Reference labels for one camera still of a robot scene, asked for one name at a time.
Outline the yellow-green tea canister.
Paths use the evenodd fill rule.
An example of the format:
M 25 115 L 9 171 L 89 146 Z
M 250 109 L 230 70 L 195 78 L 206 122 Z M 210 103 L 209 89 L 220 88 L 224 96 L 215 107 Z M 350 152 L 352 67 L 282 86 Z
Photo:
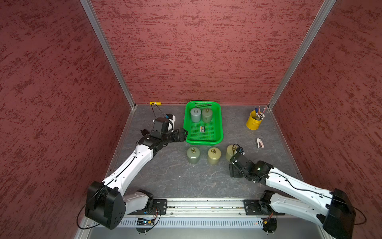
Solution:
M 234 154 L 236 153 L 236 149 L 237 149 L 237 145 L 229 145 L 226 149 L 226 154 L 225 154 L 225 158 L 227 161 L 230 161 L 230 159 L 234 156 Z

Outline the green tea canister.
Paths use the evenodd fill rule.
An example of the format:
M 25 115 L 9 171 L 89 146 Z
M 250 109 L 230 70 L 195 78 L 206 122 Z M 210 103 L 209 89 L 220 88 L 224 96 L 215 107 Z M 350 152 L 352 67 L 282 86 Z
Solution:
M 190 164 L 197 164 L 200 161 L 201 152 L 197 147 L 190 147 L 187 150 L 187 160 Z

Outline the beige tea canister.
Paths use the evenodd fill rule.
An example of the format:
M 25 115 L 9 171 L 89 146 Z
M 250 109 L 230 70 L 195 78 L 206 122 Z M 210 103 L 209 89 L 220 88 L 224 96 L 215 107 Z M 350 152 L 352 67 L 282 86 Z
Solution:
M 208 150 L 208 163 L 210 165 L 217 165 L 221 158 L 221 151 L 217 147 L 212 147 Z

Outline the grey-green tea canister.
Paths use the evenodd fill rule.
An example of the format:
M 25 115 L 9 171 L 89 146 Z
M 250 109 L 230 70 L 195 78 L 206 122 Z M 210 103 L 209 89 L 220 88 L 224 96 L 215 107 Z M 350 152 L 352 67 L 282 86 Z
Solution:
M 212 121 L 213 111 L 212 109 L 203 109 L 202 110 L 202 121 L 204 123 L 210 123 Z

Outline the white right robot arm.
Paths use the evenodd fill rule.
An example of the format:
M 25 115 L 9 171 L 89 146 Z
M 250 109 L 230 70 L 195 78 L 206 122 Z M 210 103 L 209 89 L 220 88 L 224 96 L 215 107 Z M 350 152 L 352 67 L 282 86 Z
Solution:
M 270 187 L 252 207 L 258 213 L 292 215 L 321 226 L 336 239 L 352 238 L 356 211 L 344 191 L 315 187 L 267 162 L 252 162 L 241 153 L 231 157 L 229 170 L 232 178 L 245 178 Z

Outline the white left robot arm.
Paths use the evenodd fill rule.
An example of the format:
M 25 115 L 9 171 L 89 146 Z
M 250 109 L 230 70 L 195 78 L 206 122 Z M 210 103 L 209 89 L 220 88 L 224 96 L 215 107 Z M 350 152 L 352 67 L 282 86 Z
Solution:
M 114 173 L 89 186 L 84 205 L 85 217 L 112 230 L 125 215 L 149 208 L 149 194 L 146 192 L 138 191 L 123 199 L 128 186 L 159 150 L 169 143 L 184 142 L 187 135 L 187 130 L 181 128 L 167 133 L 153 131 L 138 140 L 133 153 Z

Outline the grey tea canister back left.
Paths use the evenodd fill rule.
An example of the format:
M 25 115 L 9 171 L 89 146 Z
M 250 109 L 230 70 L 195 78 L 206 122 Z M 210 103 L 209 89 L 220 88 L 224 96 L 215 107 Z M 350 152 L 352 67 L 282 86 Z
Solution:
M 199 108 L 192 108 L 190 115 L 192 122 L 198 123 L 201 120 L 202 111 Z

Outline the green plastic basket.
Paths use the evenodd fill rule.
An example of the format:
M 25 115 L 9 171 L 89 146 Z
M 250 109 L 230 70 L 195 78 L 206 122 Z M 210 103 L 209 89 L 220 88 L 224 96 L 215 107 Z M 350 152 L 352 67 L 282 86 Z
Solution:
M 210 123 L 204 123 L 201 120 L 194 123 L 191 120 L 190 110 L 192 108 L 212 109 L 213 116 Z M 201 126 L 205 127 L 205 132 L 201 132 Z M 221 106 L 212 101 L 190 101 L 186 104 L 184 129 L 188 131 L 186 142 L 192 145 L 216 145 L 222 142 L 224 138 L 222 125 Z

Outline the white stapler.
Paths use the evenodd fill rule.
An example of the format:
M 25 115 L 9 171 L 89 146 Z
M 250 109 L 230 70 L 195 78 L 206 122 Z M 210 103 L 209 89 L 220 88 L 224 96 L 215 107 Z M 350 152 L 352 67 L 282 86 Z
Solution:
M 258 148 L 264 148 L 264 144 L 260 138 L 256 139 Z

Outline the yellow marker pen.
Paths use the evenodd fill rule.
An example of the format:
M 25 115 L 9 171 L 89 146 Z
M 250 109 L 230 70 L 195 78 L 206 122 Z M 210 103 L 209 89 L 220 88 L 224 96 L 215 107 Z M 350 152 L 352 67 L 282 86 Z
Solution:
M 162 105 L 161 102 L 150 102 L 149 104 L 150 104 L 150 105 L 158 105 L 158 106 L 161 106 L 161 105 Z

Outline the yellow metal pencil bucket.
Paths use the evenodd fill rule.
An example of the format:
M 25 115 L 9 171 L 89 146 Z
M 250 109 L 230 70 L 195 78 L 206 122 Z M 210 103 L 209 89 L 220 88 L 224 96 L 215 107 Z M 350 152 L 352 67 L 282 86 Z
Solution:
M 255 116 L 256 116 L 256 111 L 252 111 L 247 120 L 246 126 L 250 130 L 257 130 L 262 122 L 262 121 L 255 120 L 254 119 Z

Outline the bundle of pencils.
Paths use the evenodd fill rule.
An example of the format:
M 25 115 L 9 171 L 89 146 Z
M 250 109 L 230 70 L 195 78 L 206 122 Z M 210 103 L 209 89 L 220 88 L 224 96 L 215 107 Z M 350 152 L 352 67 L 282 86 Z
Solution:
M 267 109 L 268 109 L 268 105 L 264 106 L 263 108 L 259 106 L 254 119 L 258 121 L 262 121 L 265 118 L 265 112 Z

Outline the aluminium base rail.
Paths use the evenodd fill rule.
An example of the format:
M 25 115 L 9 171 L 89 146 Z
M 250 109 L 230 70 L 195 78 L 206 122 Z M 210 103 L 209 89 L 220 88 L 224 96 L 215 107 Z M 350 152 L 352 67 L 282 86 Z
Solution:
M 331 236 L 312 222 L 295 216 L 262 214 L 256 200 L 234 198 L 168 198 L 153 199 L 145 210 L 117 216 L 116 230 L 132 229 L 135 235 L 153 235 L 160 229 L 180 229 L 181 235 L 202 230 L 224 238 L 233 233 L 238 238 L 330 239 Z

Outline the aluminium corner post left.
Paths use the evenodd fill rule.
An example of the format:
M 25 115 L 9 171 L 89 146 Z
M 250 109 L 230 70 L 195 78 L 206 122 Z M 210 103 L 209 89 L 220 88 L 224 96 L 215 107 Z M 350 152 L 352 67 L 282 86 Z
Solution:
M 130 107 L 133 110 L 135 110 L 136 109 L 136 103 L 133 99 L 133 96 L 132 96 L 127 84 L 126 84 L 126 81 L 124 79 L 122 71 L 118 65 L 118 62 L 115 58 L 114 53 L 112 52 L 110 44 L 109 44 L 107 37 L 106 37 L 106 35 L 102 29 L 102 26 L 99 22 L 99 19 L 96 15 L 96 12 L 94 10 L 94 7 L 93 7 L 91 1 L 80 0 L 80 2 L 81 2 L 81 5 L 82 5 L 86 15 L 87 15 L 88 20 L 90 21 L 90 23 L 92 25 L 92 28 L 93 28 L 93 30 L 94 30 L 97 38 L 98 38 L 98 41 L 101 44 L 101 47 L 102 47 L 102 49 L 103 49 L 103 51 L 104 51 L 104 53 L 108 59 L 108 62 L 109 62 L 110 66 L 111 66 L 111 68 L 112 68 L 112 70 L 113 70 L 113 72 L 114 72 L 114 74 L 115 74 L 115 76 L 116 76 L 116 78 L 120 84 L 120 87 L 121 87 L 128 103 L 129 103 Z

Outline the aluminium corner post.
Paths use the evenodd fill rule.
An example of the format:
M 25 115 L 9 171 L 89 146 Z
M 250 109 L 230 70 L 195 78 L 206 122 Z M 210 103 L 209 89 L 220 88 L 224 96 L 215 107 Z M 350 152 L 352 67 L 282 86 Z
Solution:
M 284 88 L 287 86 L 289 80 L 293 76 L 294 72 L 296 71 L 297 67 L 299 66 L 301 60 L 303 59 L 304 55 L 308 51 L 310 45 L 312 44 L 313 40 L 315 39 L 316 35 L 318 34 L 320 28 L 322 27 L 323 23 L 325 22 L 326 18 L 328 17 L 329 13 L 331 12 L 332 8 L 334 7 L 336 3 L 336 0 L 325 0 L 320 7 L 317 15 L 315 16 L 308 32 L 306 33 L 302 43 L 300 44 L 292 62 L 290 63 L 288 69 L 286 70 L 280 84 L 278 85 L 276 91 L 274 92 L 273 96 L 271 97 L 271 100 L 268 103 L 268 107 L 272 109 L 279 97 L 281 96 Z
M 102 49 L 103 49 L 103 51 L 104 51 L 104 53 L 108 59 L 108 62 L 109 62 L 110 66 L 111 66 L 111 68 L 112 68 L 112 70 L 113 70 L 113 72 L 114 72 L 114 74 L 115 74 L 115 76 L 116 76 L 116 78 L 120 84 L 120 87 L 121 87 L 128 103 L 129 103 L 130 107 L 133 110 L 135 110 L 136 109 L 136 103 L 133 99 L 133 96 L 132 96 L 127 84 L 126 84 L 126 81 L 124 79 L 122 71 L 118 65 L 118 62 L 115 58 L 114 53 L 112 52 L 110 44 L 109 44 L 107 37 L 106 37 L 106 35 L 102 29 L 102 26 L 99 22 L 99 19 L 96 15 L 96 12 L 94 10 L 94 7 L 93 7 L 91 1 L 80 0 L 80 2 L 81 2 L 81 5 L 82 5 L 86 15 L 87 15 L 88 20 L 90 21 L 90 23 L 92 25 L 92 28 L 93 28 L 93 30 L 94 30 L 97 38 L 98 38 L 98 41 L 101 44 L 101 47 L 102 47 Z

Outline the aluminium corner post right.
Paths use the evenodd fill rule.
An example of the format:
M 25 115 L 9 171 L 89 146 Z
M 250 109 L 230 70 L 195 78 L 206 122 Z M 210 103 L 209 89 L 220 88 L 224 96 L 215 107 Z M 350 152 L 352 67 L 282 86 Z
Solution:
M 276 91 L 274 92 L 273 96 L 271 97 L 271 100 L 268 103 L 268 107 L 272 109 L 279 97 L 281 96 L 284 88 L 287 86 L 289 80 L 293 76 L 294 72 L 296 71 L 297 67 L 299 66 L 301 60 L 303 59 L 304 55 L 308 51 L 310 45 L 312 44 L 313 40 L 315 39 L 316 35 L 318 34 L 320 28 L 322 27 L 323 23 L 325 22 L 326 18 L 328 17 L 329 13 L 331 12 L 332 8 L 334 7 L 336 3 L 336 0 L 325 0 L 320 7 L 317 15 L 315 16 L 308 32 L 306 33 L 302 43 L 300 44 L 292 62 L 290 63 L 288 69 L 286 70 L 280 84 L 278 85 Z

